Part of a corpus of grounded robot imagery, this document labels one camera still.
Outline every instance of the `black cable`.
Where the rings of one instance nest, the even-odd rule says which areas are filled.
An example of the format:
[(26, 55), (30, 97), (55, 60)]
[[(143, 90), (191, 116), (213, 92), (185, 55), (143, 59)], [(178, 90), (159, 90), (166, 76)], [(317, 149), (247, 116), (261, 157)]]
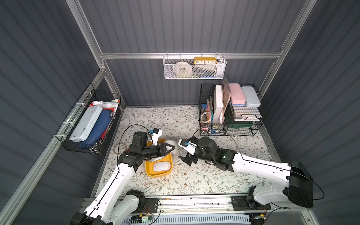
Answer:
[(149, 225), (152, 225), (153, 223), (155, 223), (156, 221), (157, 221), (157, 219), (159, 219), (159, 216), (160, 216), (160, 213), (161, 213), (161, 203), (160, 203), (160, 201), (159, 201), (159, 199), (156, 199), (158, 202), (159, 202), (159, 204), (160, 204), (160, 211), (159, 211), (159, 215), (158, 215), (158, 217), (156, 218), (156, 220), (154, 220), (151, 224), (149, 224)]
[(192, 135), (192, 137), (196, 134), (196, 132), (197, 132), (198, 130), (200, 130), (200, 128), (199, 128), (199, 129), (197, 129), (197, 130), (194, 132), (194, 134)]
[[(237, 147), (238, 150), (239, 150), (239, 153), (240, 153), (240, 155), (241, 155), (241, 158), (242, 158), (244, 161), (250, 162), (250, 160), (244, 159), (243, 155), (242, 155), (241, 152), (240, 152), (240, 148), (239, 148), (238, 144), (236, 143), (235, 139), (234, 139), (228, 132), (226, 132), (225, 130), (223, 130), (223, 129), (220, 129), (220, 130), (222, 130), (223, 132), (225, 132), (226, 134), (228, 134), (228, 135), (232, 138), (232, 140), (235, 142), (236, 147)], [(277, 166), (264, 164), (264, 163), (261, 163), (261, 162), (256, 162), (256, 161), (251, 161), (251, 162), (258, 163), (258, 164), (262, 164), (262, 165), (266, 165), (266, 166), (272, 166), (272, 167), (275, 167), (275, 168), (280, 169), (280, 170), (289, 171), (290, 174), (291, 174), (291, 173), (295, 173), (295, 174), (298, 174), (298, 175), (300, 175), (300, 176), (302, 176), (302, 177), (305, 177), (306, 179), (308, 179), (309, 181), (311, 181), (313, 184), (315, 184), (315, 185), (320, 189), (320, 191), (323, 193), (323, 196), (322, 196), (321, 198), (313, 198), (313, 200), (320, 200), (320, 199), (323, 199), (323, 198), (325, 197), (325, 193), (324, 193), (323, 189), (322, 189), (317, 183), (315, 183), (312, 179), (310, 179), (310, 178), (308, 178), (308, 177), (306, 177), (306, 176), (304, 176), (304, 175), (302, 175), (302, 174), (300, 174), (300, 173), (297, 173), (297, 172), (294, 172), (294, 171), (291, 171), (291, 170), (287, 170), (287, 169), (283, 169), (283, 168), (280, 168), (280, 167), (277, 167)]]
[(267, 219), (269, 218), (269, 216), (271, 215), (271, 213), (275, 212), (276, 210), (279, 210), (279, 209), (281, 209), (281, 208), (283, 208), (283, 209), (285, 209), (285, 210), (289, 210), (289, 209), (290, 209), (289, 207), (280, 207), (280, 206), (278, 206), (278, 205), (276, 205), (276, 204), (274, 204), (274, 205), (277, 206), (278, 208), (272, 210), (272, 211), (269, 213), (269, 215), (266, 217), (265, 222), (267, 221)]
[[(121, 142), (121, 139), (122, 139), (122, 137), (124, 136), (125, 132), (126, 132), (130, 127), (135, 126), (135, 125), (145, 128), (145, 129), (148, 131), (148, 135), (150, 134), (150, 131), (149, 131), (146, 127), (144, 127), (143, 125), (133, 124), (133, 125), (130, 125), (129, 127), (127, 127), (127, 128), (124, 130), (124, 132), (122, 133), (122, 135), (121, 135), (121, 137), (120, 137), (119, 143)], [(118, 172), (117, 172), (116, 176), (119, 174), (119, 171), (120, 171), (120, 169), (119, 169), (119, 150), (120, 150), (120, 145), (118, 145), (118, 147), (117, 147), (116, 165), (117, 165)]]
[(95, 211), (96, 208), (94, 208), (91, 213), (87, 216), (87, 218), (82, 222), (81, 225), (84, 225), (85, 221), (90, 217), (90, 215)]

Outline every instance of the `white tape roll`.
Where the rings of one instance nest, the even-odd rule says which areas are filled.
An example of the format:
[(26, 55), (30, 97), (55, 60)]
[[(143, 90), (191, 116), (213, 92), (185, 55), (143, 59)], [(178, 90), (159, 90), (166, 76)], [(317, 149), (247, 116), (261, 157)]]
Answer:
[(178, 62), (174, 66), (174, 71), (179, 77), (190, 77), (193, 74), (193, 67), (187, 62)]

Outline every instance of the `table surface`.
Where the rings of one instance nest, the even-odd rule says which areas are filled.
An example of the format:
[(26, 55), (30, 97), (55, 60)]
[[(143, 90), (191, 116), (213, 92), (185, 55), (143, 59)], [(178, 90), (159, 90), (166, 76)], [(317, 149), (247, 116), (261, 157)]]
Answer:
[[(123, 131), (133, 124), (140, 124), (148, 129), (160, 128), (163, 130), (160, 138), (178, 141), (181, 138), (190, 138), (199, 129), (198, 108), (126, 108), (96, 191), (96, 196), (114, 171), (118, 145), (120, 145), (119, 154), (121, 154), (131, 144), (134, 132), (145, 131), (140, 126), (133, 126), (126, 131), (119, 144)], [(220, 148), (236, 150), (236, 145), (229, 136), (209, 137), (215, 140)], [(272, 161), (259, 131), (254, 137), (233, 137), (243, 154)], [(253, 185), (264, 186), (265, 184), (272, 184), (270, 180), (252, 174), (219, 170), (214, 166), (206, 164), (203, 160), (188, 166), (178, 156), (173, 154), (172, 161), (174, 165), (172, 172), (167, 176), (156, 178), (149, 177), (145, 173), (145, 164), (143, 163), (138, 168), (135, 176), (125, 186), (121, 195), (124, 196), (130, 189), (142, 191), (147, 196), (243, 193), (247, 192), (248, 188)]]

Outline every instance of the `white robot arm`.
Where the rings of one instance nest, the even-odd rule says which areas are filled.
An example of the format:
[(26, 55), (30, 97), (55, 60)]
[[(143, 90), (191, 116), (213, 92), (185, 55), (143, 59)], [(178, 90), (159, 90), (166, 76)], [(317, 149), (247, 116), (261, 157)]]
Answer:
[(252, 158), (233, 150), (220, 149), (208, 137), (181, 139), (178, 144), (174, 141), (157, 143), (160, 135), (155, 135), (156, 140), (153, 141), (157, 145), (146, 147), (147, 133), (136, 132), (130, 149), (120, 155), (118, 165), (105, 187), (83, 214), (76, 213), (73, 216), (70, 224), (117, 225), (131, 212), (140, 212), (144, 207), (144, 193), (136, 190), (129, 191), (117, 207), (114, 208), (114, 205), (144, 160), (165, 156), (174, 149), (178, 152), (178, 147), (188, 151), (185, 157), (179, 157), (189, 166), (203, 159), (221, 170), (255, 174), (277, 183), (250, 187), (246, 199), (250, 208), (257, 209), (269, 202), (286, 200), (302, 207), (312, 207), (312, 177), (299, 162), (293, 161), (290, 165)]

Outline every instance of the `white box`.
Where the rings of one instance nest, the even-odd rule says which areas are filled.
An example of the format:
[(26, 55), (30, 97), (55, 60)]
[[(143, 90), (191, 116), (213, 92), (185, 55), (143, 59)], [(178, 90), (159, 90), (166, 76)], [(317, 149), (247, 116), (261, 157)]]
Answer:
[(94, 105), (86, 109), (79, 123), (69, 137), (73, 142), (85, 141), (98, 120), (103, 108), (100, 105)]
[(261, 103), (255, 89), (251, 86), (242, 86), (241, 89), (246, 98), (246, 106), (249, 108), (259, 108)]
[(214, 90), (214, 107), (213, 107), (214, 118), (212, 120), (213, 123), (219, 122), (219, 117), (223, 107), (224, 107), (224, 103), (222, 99), (222, 87), (221, 85), (216, 85)]

